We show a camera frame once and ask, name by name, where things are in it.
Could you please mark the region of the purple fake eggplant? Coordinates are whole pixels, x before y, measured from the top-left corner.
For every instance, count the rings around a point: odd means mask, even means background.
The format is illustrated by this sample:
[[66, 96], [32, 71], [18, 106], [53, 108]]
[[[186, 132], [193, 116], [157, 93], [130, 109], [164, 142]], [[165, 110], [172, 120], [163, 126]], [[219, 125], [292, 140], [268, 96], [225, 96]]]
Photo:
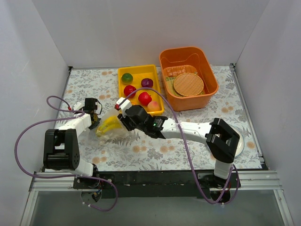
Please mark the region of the purple fake eggplant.
[[150, 78], [144, 78], [141, 81], [141, 86], [145, 88], [152, 88], [153, 87], [153, 80]]

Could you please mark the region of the fake peach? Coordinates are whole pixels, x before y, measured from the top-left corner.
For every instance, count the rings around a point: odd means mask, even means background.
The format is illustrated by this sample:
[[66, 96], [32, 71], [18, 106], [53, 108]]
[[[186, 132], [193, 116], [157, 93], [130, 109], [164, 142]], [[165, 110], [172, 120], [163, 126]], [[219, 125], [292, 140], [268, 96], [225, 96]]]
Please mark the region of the fake peach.
[[148, 112], [156, 112], [160, 110], [160, 105], [157, 101], [151, 101], [147, 105]]

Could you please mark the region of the red fake apple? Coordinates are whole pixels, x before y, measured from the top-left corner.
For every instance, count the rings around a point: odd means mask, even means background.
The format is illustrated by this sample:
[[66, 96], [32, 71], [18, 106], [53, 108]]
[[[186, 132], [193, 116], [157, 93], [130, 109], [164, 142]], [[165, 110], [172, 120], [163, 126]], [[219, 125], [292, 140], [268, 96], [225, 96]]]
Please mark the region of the red fake apple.
[[147, 106], [151, 101], [151, 95], [149, 95], [147, 92], [142, 92], [138, 97], [139, 102], [143, 106]]

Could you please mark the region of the yellow green fake lemon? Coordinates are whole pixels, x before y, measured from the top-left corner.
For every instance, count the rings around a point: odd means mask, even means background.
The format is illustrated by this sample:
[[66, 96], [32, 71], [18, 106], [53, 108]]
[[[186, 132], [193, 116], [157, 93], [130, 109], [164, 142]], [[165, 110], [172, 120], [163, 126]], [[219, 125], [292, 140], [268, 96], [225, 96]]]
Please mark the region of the yellow green fake lemon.
[[122, 83], [124, 83], [126, 85], [131, 84], [133, 82], [133, 76], [132, 76], [132, 74], [130, 74], [130, 73], [124, 73], [121, 76], [121, 81], [122, 81]]

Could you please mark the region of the clear zip top bag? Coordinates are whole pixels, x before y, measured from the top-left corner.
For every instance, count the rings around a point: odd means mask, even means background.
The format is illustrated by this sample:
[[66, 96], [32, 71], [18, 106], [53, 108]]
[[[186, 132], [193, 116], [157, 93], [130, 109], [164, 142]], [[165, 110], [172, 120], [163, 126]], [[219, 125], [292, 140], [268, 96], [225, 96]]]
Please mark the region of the clear zip top bag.
[[117, 138], [125, 138], [128, 130], [118, 118], [120, 113], [121, 111], [114, 108], [106, 112], [100, 119], [99, 125], [87, 134], [88, 140], [93, 144], [103, 144]]

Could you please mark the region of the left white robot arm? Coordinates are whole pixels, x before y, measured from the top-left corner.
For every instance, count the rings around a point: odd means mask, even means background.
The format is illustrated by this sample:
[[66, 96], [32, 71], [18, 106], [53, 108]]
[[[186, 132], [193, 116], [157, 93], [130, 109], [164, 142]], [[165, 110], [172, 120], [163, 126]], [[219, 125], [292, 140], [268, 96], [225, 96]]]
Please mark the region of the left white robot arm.
[[87, 129], [94, 129], [100, 119], [96, 113], [100, 102], [96, 98], [86, 98], [84, 104], [77, 102], [72, 110], [74, 119], [45, 133], [43, 163], [46, 169], [62, 170], [75, 175], [83, 175], [89, 188], [96, 188], [100, 177], [95, 174], [95, 165], [81, 159], [78, 137]]

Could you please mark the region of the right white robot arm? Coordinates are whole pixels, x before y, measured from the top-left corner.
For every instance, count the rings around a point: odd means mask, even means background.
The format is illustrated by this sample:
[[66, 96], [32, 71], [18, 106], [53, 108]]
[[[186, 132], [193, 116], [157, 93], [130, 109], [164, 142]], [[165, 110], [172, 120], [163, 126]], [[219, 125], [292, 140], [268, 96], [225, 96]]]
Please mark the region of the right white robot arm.
[[128, 131], [134, 129], [157, 139], [182, 138], [207, 146], [215, 158], [213, 183], [218, 187], [226, 186], [230, 181], [230, 168], [236, 155], [244, 147], [240, 132], [223, 119], [214, 118], [212, 122], [180, 122], [165, 116], [152, 116], [140, 105], [116, 105], [121, 110], [118, 119]]

